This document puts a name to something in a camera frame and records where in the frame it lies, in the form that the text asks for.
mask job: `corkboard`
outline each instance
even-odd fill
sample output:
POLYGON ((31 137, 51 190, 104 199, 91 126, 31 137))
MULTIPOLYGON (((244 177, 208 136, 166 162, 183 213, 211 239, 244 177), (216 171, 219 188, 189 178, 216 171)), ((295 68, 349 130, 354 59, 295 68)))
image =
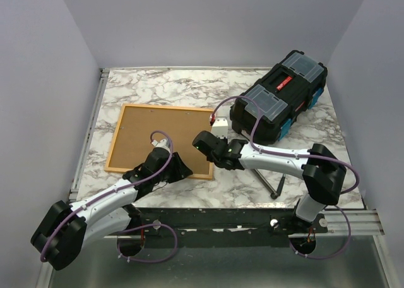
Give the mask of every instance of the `corkboard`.
MULTIPOLYGON (((126 172, 143 163, 153 150, 150 133, 166 132, 174 151, 194 172, 189 178, 212 179, 213 164, 192 146, 195 136, 210 131, 209 116, 213 109, 158 105, 124 104, 111 142, 105 171, 126 172)), ((155 134, 160 141, 163 135, 155 134)))

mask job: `toolbox lid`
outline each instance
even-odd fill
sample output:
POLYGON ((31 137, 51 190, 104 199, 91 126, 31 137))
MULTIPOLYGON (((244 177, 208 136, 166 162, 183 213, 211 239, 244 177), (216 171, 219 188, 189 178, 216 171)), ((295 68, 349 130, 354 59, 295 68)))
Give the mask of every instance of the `toolbox lid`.
MULTIPOLYGON (((255 87, 251 89, 251 91, 248 91, 245 96, 255 101, 261 109, 261 114, 266 116, 270 121, 273 121, 279 113, 288 106, 286 102, 267 91, 267 89, 260 84, 255 85, 255 87)), ((246 111, 257 117, 257 108, 255 105, 249 100, 242 100, 247 102, 246 111)))
POLYGON ((298 52, 288 57, 282 65, 294 71, 297 75, 303 76, 309 83, 324 71, 324 68, 315 60, 298 52))

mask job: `wooden frame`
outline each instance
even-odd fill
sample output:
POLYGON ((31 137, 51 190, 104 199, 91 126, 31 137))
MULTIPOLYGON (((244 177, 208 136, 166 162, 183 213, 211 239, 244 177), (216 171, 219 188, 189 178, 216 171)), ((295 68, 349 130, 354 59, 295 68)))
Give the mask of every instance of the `wooden frame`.
MULTIPOLYGON (((107 172, 118 172, 124 173, 126 171, 132 170, 131 168, 116 168, 110 167, 110 161, 112 157, 112 152, 114 151, 114 146, 116 142, 116 138, 119 133, 119 127, 121 126, 122 117, 125 112, 126 107, 139 107, 139 108, 152 108, 152 109, 176 109, 176 110, 189 110, 189 111, 205 111, 205 112, 213 112, 213 109, 209 108, 197 108, 197 107, 176 107, 176 106, 166 106, 166 105, 147 105, 147 104, 123 104, 121 107, 121 112, 119 113, 119 118, 117 122, 117 126, 114 131, 114 136, 112 137, 112 141, 109 147, 107 162, 104 167, 104 171, 107 172)), ((193 174, 192 176, 188 177, 189 179, 213 179, 213 163, 209 163, 209 173, 208 174, 193 174)))

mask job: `red label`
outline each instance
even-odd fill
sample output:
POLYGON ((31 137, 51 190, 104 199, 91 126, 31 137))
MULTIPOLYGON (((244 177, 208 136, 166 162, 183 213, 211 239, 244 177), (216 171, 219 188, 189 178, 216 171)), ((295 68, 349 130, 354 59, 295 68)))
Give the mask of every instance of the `red label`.
POLYGON ((291 80, 292 80, 292 77, 291 77, 291 76, 288 76, 283 82, 281 82, 281 84, 279 84, 279 86, 277 86, 276 89, 277 89, 278 91, 282 90, 282 88, 283 88, 284 86, 286 86, 287 83, 290 82, 291 80))
POLYGON ((303 101, 303 103, 301 103, 298 108, 296 108, 295 112, 298 111, 301 107, 303 107, 305 100, 303 101))

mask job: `cable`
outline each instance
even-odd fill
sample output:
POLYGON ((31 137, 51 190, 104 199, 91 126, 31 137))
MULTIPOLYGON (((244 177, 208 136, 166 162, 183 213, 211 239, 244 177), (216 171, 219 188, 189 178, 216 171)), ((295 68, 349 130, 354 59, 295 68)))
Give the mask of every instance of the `cable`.
POLYGON ((303 257, 303 258, 310 258, 312 260, 327 260, 329 258, 334 258, 337 255, 340 255, 341 253, 343 253, 347 248, 349 243, 351 242, 351 237, 352 237, 352 230, 351 230, 351 224, 348 220, 348 216, 345 214, 345 212, 338 206, 335 205, 335 208, 337 208, 339 211, 341 211, 343 217, 345 217, 345 220, 347 221, 347 225, 348 225, 348 239, 345 242, 345 244, 341 247, 340 250, 338 250, 337 252, 334 252, 332 255, 326 255, 326 256, 311 256, 311 255, 304 255, 303 253, 298 252, 294 246, 292 245, 292 243, 289 241, 289 246, 292 248, 292 250, 294 251, 295 254, 303 257))
MULTIPOLYGON (((167 261, 168 259, 172 258, 177 253, 177 249, 178 249, 178 237, 177 237, 177 234, 175 233, 174 229, 171 228, 168 225, 165 225, 165 224, 158 224, 158 225, 161 226, 161 227, 167 228, 172 233, 172 235, 174 236, 174 247, 172 248, 172 251, 171 251, 171 253, 169 255, 167 255, 165 258, 159 258, 157 260, 143 260, 141 258, 132 258, 130 256, 124 256, 121 253, 121 245, 118 243, 118 245, 117 245, 117 250, 118 250, 118 253, 119 253, 118 258, 125 258, 125 259, 128 260, 128 262, 130 260, 130 261, 138 261, 140 263, 151 263, 151 264, 152 263, 161 263, 163 261, 167 261)), ((120 233, 128 233, 128 232, 132 232, 132 231, 136 231, 136 230, 140 230, 140 229, 144 229, 144 228, 149 228, 149 227, 154 227, 154 226, 156 226, 156 224, 142 225, 142 226, 139 226, 139 227, 136 227, 136 228, 123 230, 120 233)))
POLYGON ((255 121, 254 126, 252 127, 252 131, 250 134, 250 145, 253 147, 253 149, 257 150, 258 152, 263 152, 263 153, 267 153, 267 154, 272 154, 272 155, 277 155, 279 157, 294 157, 294 158, 303 158, 303 159, 318 159, 318 160, 326 160, 328 162, 333 162, 333 163, 337 163, 340 164, 342 166, 345 166, 346 168, 350 169, 354 176, 355 176, 355 184, 353 184, 352 187, 349 187, 346 190, 343 190, 341 192, 341 194, 345 194, 348 192, 351 192, 352 190, 354 190, 360 183, 360 177, 359 177, 359 173, 348 163, 343 162, 342 160, 338 160, 338 159, 333 159, 331 157, 322 157, 320 155, 311 155, 311 154, 297 154, 294 155, 292 153, 282 153, 282 152, 276 152, 276 151, 270 151, 270 150, 265 150, 262 148, 257 147, 254 143, 253 143, 253 139, 254 139, 254 134, 255 131, 257 130, 259 121, 261 120, 261 109, 258 107, 258 104, 255 103, 255 101, 253 101, 253 99, 250 99, 249 97, 243 96, 243 95, 234 95, 232 97, 228 97, 227 99, 221 101, 215 108, 215 110, 212 112, 212 115, 214 116, 216 114, 216 111, 220 108, 220 106, 222 106, 224 103, 226 103, 229 100, 233 100, 233 99, 244 99, 244 100, 248 100, 250 102, 252 102, 255 107, 257 108, 257 120, 255 121))
MULTIPOLYGON (((155 133, 161 133, 162 135, 164 135, 164 136, 166 137, 166 139, 168 139, 168 141, 169 141, 169 143, 170 143, 170 155, 169 155, 167 161, 165 162, 165 164, 163 165, 163 167, 161 167, 156 173, 152 174, 152 175, 149 176, 149 177, 146 177, 146 178, 144 178, 144 179, 141 179, 140 181, 137 181, 137 182, 134 182, 134 183, 130 183, 130 184, 127 184, 127 185, 124 185, 124 186, 121 186, 121 187, 118 187, 118 188, 117 188, 118 191, 123 190, 123 189, 126 189, 126 188, 129 188, 129 187, 133 187, 133 186, 136 186, 136 185, 139 185, 139 184, 142 184, 142 183, 148 181, 149 179, 152 179, 152 178, 158 176, 158 175, 159 175, 162 171, 164 171, 164 169, 170 164, 170 161, 171 161, 171 158, 172 158, 172 154, 174 153, 174 147, 173 147, 173 144, 172 144, 172 140, 171 140, 170 136, 169 136, 167 133, 165 133, 165 132, 163 132, 163 131, 160 131, 160 130, 156 130, 156 131, 153 131, 153 132, 151 133, 151 135, 150 135, 150 141, 153 141, 153 135, 154 135, 155 133)), ((101 200, 102 198, 105 198, 106 196, 109 196, 109 195, 111 195, 112 193, 115 193, 115 192, 116 192, 115 190, 110 190, 109 192, 106 192, 106 193, 103 193, 102 195, 99 195, 98 197, 96 197, 96 198, 92 199, 91 201, 89 201, 88 203, 86 203, 86 207, 89 207, 90 205, 93 205, 94 203, 98 202, 98 201, 101 200)), ((72 217, 74 217, 77 213, 81 212, 82 210, 84 210, 84 207, 79 207, 79 208, 77 208, 75 211, 71 212, 71 213, 56 227, 56 229, 54 230, 54 232, 50 235, 50 237, 49 237, 48 240, 46 241, 45 246, 42 248, 42 251, 41 251, 41 253, 40 253, 40 261, 41 261, 41 262, 43 262, 43 263, 46 262, 45 254, 46 254, 46 252, 47 252, 47 250, 48 250, 48 248, 49 248, 49 245, 51 244, 51 242, 52 242, 53 239, 55 238, 56 234, 62 229, 62 227, 63 227, 64 225, 66 225, 66 223, 67 223, 72 217)))
POLYGON ((141 244, 143 245, 144 241, 145 241, 145 230, 142 229, 140 232, 140 240, 141 240, 141 244))
POLYGON ((152 190, 150 193, 156 192, 157 190, 166 187, 166 185, 168 185, 168 182, 165 182, 165 184, 164 184, 163 186, 160 186, 160 187, 158 187, 158 188, 153 188, 153 190, 152 190))
POLYGON ((310 229, 309 229, 309 234, 307 235, 307 242, 308 242, 308 243, 311 242, 310 236, 311 236, 311 233, 312 233, 312 232, 314 232, 314 231, 313 231, 313 227, 310 227, 310 229))

